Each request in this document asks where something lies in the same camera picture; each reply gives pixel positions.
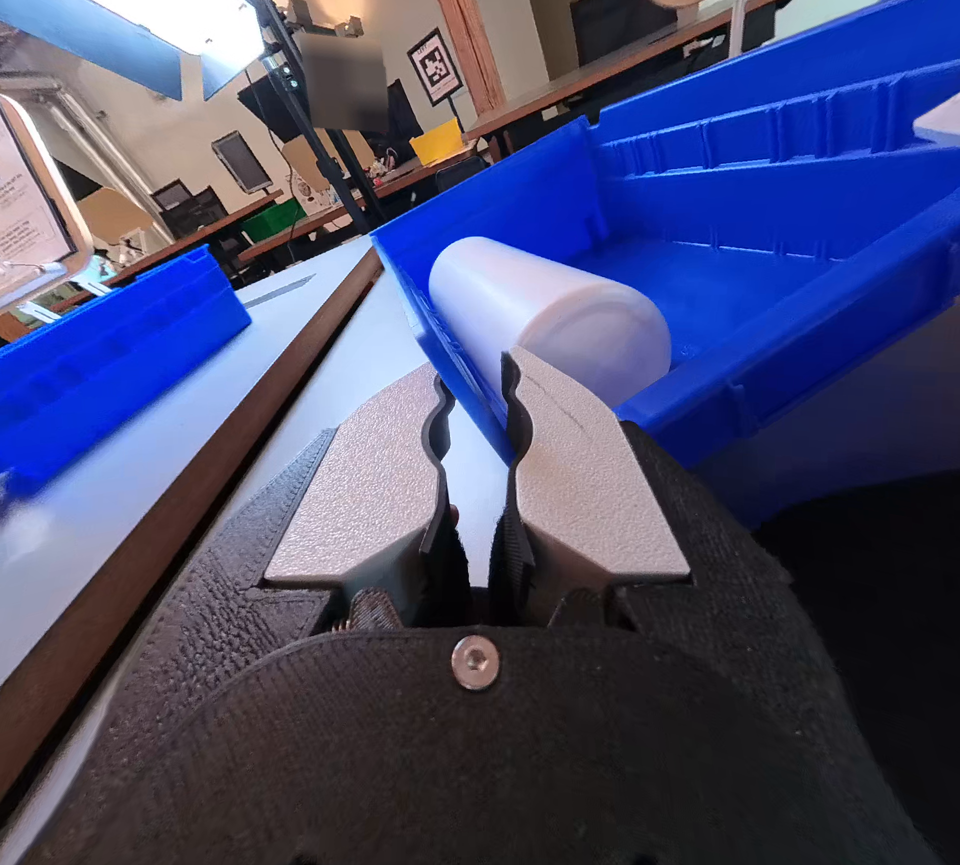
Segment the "framed marker picture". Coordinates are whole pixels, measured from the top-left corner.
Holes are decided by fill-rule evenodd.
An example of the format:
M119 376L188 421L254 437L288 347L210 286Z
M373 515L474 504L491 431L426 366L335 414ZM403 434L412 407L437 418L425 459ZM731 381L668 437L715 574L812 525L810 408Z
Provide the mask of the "framed marker picture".
M406 55L431 107L464 89L465 83L439 27L414 43Z

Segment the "black light stand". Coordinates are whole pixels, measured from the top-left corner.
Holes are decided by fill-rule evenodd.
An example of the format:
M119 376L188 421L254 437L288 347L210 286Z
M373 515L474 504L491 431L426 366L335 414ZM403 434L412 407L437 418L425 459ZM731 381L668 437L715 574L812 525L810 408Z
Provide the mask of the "black light stand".
M302 108L298 93L292 86L292 82L297 81L299 88L306 88L306 74L299 49L272 0L254 0L254 6L259 23L272 38L270 43L272 51L270 55L263 57L270 79L276 86L278 94L286 98L287 108L300 128L301 135L305 137L312 149L319 170L334 187L357 231L361 235L368 235L380 220L366 211L365 199L359 189L354 186L350 176L342 176L338 164L324 148L312 119Z

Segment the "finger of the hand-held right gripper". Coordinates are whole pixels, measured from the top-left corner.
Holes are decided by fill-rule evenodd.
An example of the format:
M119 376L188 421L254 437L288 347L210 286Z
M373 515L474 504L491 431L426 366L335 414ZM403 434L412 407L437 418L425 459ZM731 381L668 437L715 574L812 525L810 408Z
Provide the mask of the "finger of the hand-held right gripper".
M914 120L914 136L942 147L959 147L960 99L947 99Z

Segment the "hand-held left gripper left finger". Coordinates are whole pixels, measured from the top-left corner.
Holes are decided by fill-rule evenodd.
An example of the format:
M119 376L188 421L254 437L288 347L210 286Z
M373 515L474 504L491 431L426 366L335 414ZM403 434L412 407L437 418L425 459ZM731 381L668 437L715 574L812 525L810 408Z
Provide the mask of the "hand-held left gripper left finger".
M449 509L443 460L454 397L423 363L336 430L264 572L274 587L353 599L380 588L402 621L427 609L428 556Z

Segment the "cardboard sheet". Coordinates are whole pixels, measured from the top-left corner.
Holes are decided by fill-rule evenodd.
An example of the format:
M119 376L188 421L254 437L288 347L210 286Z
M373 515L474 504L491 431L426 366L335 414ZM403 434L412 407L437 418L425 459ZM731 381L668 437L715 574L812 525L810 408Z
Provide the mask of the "cardboard sheet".
M347 178L350 175L347 165L330 140L329 134L320 128L317 128L316 132L323 148L331 159L338 164L342 177ZM377 157L364 136L359 131L352 129L344 131L343 134L360 166L366 171L369 170L375 164ZM293 167L296 174L311 188L313 193L318 196L324 194L326 197L330 197L330 181L320 170L316 156L304 136L298 136L286 143L281 152L287 163Z

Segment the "green plastic bin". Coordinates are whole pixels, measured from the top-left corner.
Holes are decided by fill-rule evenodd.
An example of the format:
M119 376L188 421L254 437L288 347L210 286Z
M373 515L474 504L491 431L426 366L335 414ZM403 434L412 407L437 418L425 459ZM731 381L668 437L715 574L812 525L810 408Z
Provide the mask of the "green plastic bin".
M276 235L288 232L306 218L306 210L296 199L288 199L264 208L240 223L241 233L250 244L258 244Z

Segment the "white plastic bottle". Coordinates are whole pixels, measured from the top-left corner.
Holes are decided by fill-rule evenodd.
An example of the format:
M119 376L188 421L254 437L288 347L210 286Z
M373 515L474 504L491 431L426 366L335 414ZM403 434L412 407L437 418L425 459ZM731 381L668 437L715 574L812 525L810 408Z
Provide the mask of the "white plastic bottle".
M438 255L428 289L451 337L497 397L501 355L515 346L610 408L670 371L671 334L661 310L604 276L470 236Z

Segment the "wooden post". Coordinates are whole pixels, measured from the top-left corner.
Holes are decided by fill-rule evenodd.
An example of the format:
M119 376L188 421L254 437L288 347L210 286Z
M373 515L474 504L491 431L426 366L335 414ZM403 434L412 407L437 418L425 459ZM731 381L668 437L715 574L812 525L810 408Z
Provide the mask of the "wooden post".
M498 65L477 0L437 0L479 118L506 103Z

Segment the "thin black pole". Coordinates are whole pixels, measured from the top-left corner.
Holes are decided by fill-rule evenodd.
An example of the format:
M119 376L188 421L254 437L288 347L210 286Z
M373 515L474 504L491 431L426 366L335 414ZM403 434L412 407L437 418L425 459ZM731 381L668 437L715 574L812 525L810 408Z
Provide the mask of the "thin black pole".
M341 129L332 128L328 128L326 132L342 159L344 167L353 181L354 187L357 187L361 192L365 200L366 212L382 222L385 221L386 215L378 199L376 188L373 186L371 179L361 165L346 133Z

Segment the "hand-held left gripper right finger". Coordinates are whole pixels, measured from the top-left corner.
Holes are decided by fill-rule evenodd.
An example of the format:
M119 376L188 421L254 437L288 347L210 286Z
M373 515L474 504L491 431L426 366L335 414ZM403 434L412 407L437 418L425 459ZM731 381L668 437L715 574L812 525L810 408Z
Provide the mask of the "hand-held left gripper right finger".
M689 582L624 422L526 348L501 359L514 456L490 551L492 620L548 621L575 592Z

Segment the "grey wall lamp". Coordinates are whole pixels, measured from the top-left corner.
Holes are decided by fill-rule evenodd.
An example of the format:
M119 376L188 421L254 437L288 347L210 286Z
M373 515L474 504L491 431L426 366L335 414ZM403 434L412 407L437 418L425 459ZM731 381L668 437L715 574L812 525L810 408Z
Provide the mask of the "grey wall lamp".
M359 39L364 36L364 27L360 17L351 15L334 25L320 24L314 21L306 0L287 0L283 12L285 23L292 33L305 32L312 35L350 39Z

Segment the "blue plastic bin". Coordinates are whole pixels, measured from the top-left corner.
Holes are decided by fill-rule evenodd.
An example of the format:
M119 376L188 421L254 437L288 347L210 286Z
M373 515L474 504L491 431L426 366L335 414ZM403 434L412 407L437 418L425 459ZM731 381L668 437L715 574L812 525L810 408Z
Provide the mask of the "blue plastic bin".
M880 0L561 127L381 226L414 335L509 463L503 398L429 299L484 236L636 288L671 371L616 411L743 522L958 470L959 0Z
M4 345L2 507L30 499L251 322L200 246Z

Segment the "yellow plastic bin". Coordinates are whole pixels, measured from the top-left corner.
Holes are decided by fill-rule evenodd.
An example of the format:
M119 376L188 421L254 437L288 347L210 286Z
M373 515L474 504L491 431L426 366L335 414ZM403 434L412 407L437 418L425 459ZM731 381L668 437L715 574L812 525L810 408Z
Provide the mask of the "yellow plastic bin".
M444 162L460 154L465 148L462 128L456 118L411 138L410 146L424 167Z

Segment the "grey tilted screen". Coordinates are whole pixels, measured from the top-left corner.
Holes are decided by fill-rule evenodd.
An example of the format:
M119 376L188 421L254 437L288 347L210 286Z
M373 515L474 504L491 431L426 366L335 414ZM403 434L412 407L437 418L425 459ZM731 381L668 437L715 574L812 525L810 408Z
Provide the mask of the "grey tilted screen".
M246 195L269 192L273 188L271 176L239 130L212 141L211 150Z

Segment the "black round pad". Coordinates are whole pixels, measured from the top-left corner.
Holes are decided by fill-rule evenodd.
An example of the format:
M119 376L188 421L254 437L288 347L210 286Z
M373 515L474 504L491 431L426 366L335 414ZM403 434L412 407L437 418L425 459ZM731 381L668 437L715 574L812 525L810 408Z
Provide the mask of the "black round pad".
M753 536L791 575L895 794L958 863L958 471L804 502Z

